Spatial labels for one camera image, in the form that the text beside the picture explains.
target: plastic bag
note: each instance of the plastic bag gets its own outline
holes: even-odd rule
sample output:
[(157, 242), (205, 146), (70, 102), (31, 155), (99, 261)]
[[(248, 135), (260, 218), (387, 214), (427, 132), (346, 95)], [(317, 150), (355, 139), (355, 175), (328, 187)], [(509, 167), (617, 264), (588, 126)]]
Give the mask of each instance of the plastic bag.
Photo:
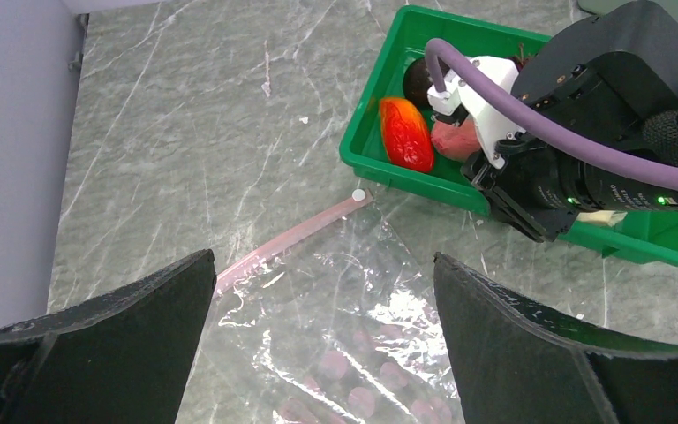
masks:
[(432, 281), (370, 204), (215, 299), (178, 422), (463, 422)]

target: purple tube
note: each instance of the purple tube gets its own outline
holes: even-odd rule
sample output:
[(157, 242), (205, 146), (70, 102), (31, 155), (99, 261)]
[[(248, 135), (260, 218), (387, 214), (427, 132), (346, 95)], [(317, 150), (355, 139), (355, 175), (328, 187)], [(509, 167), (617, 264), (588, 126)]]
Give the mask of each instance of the purple tube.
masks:
[(441, 66), (446, 63), (477, 94), (496, 108), (504, 117), (579, 161), (625, 178), (635, 179), (653, 186), (678, 191), (678, 168), (628, 155), (580, 136), (518, 101), (500, 88), (448, 42), (435, 38), (425, 46), (425, 62), (435, 89), (445, 91)]

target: green tray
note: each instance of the green tray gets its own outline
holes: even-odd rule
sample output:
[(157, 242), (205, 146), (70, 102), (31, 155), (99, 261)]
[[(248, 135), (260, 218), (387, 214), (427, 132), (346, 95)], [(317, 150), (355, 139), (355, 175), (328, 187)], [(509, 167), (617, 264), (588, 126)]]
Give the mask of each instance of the green tray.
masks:
[[(429, 174), (395, 166), (388, 161), (380, 139), (379, 99), (403, 96), (407, 66), (423, 56), (431, 38), (442, 38), (467, 56), (508, 57), (536, 53), (549, 40), (507, 26), (434, 11), (419, 6), (399, 10), (380, 50), (354, 115), (342, 138), (339, 153), (358, 177), (489, 216), (487, 201), (461, 175), (461, 165), (442, 156)], [(430, 114), (426, 114), (430, 124)], [(602, 254), (634, 263), (661, 261), (678, 267), (678, 212), (630, 212), (614, 228), (575, 223), (561, 239)]]

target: gray marble table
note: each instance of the gray marble table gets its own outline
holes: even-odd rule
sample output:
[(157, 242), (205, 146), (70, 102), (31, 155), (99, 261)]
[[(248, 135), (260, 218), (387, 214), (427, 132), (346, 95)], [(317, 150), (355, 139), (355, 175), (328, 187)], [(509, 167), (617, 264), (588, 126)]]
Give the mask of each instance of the gray marble table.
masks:
[[(404, 3), (189, 0), (92, 14), (49, 311), (201, 248), (223, 270), (362, 186), (426, 276), (435, 251), (476, 269), (484, 260), (495, 280), (565, 313), (678, 344), (678, 269), (533, 244), (361, 181), (340, 161), (338, 143)], [(545, 34), (585, 16), (571, 0), (413, 3)]]

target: robotic arm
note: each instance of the robotic arm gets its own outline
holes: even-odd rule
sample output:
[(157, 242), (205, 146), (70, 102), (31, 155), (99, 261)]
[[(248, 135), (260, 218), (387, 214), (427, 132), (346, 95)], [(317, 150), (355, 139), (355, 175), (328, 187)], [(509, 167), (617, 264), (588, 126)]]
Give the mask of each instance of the robotic arm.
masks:
[(581, 212), (678, 210), (678, 23), (654, 2), (569, 26), (520, 73), (443, 40), (426, 62), (436, 118), (475, 122), (462, 173), (494, 218), (544, 242)]

